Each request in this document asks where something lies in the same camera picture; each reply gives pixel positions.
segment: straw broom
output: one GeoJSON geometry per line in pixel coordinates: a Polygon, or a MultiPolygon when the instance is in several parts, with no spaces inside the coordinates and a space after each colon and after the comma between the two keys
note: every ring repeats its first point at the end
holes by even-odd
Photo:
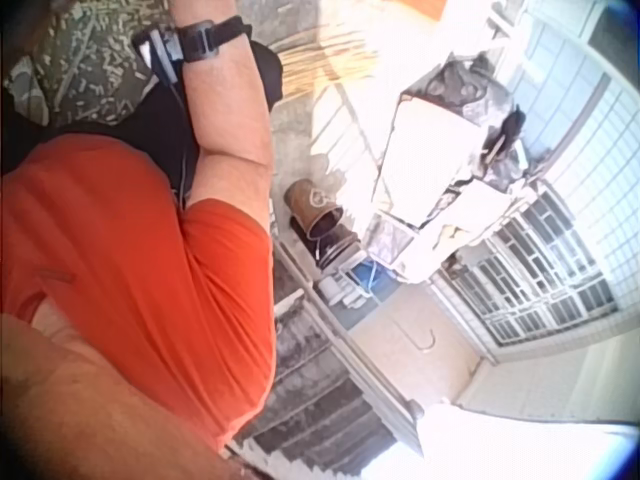
{"type": "Polygon", "coordinates": [[[370,76],[377,55],[360,32],[329,32],[325,27],[297,33],[270,45],[283,66],[283,101],[334,83],[370,76]]]}

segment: watch strap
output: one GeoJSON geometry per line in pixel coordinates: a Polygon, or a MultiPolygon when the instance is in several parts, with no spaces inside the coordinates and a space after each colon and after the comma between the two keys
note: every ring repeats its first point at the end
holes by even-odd
{"type": "Polygon", "coordinates": [[[178,29],[185,62],[197,62],[218,54],[225,43],[246,34],[251,38],[252,28],[242,21],[240,15],[215,24],[204,20],[178,29]]]}

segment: forearm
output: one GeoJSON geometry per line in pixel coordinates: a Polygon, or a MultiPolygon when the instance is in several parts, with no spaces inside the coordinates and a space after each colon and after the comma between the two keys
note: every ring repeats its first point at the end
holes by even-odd
{"type": "Polygon", "coordinates": [[[112,371],[1,322],[0,424],[46,478],[252,478],[112,371]]]}
{"type": "MultiPolygon", "coordinates": [[[[177,26],[216,23],[237,14],[234,0],[173,0],[177,26]]],[[[203,153],[232,156],[271,168],[269,113],[245,35],[214,58],[186,63],[183,77],[196,139],[203,153]]]]}

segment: skin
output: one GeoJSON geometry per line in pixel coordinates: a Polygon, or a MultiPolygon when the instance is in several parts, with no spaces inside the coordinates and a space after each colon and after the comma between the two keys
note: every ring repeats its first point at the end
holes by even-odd
{"type": "Polygon", "coordinates": [[[1,321],[0,423],[42,478],[254,478],[112,369],[1,321]]]}
{"type": "MultiPolygon", "coordinates": [[[[178,26],[237,14],[234,0],[173,0],[178,26]]],[[[268,231],[269,114],[246,36],[187,64],[184,82],[201,155],[187,208],[223,200],[268,231]]],[[[52,478],[251,478],[129,386],[45,299],[33,328],[2,319],[3,426],[52,478]]]]}

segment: cloth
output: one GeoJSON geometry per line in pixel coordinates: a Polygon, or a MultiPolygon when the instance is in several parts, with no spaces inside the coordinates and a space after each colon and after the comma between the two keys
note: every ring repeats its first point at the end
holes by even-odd
{"type": "Polygon", "coordinates": [[[275,329],[271,241],[257,222],[212,199],[180,212],[163,172],[106,136],[42,144],[3,187],[4,312],[31,322],[49,297],[215,449],[261,410],[275,329]]]}

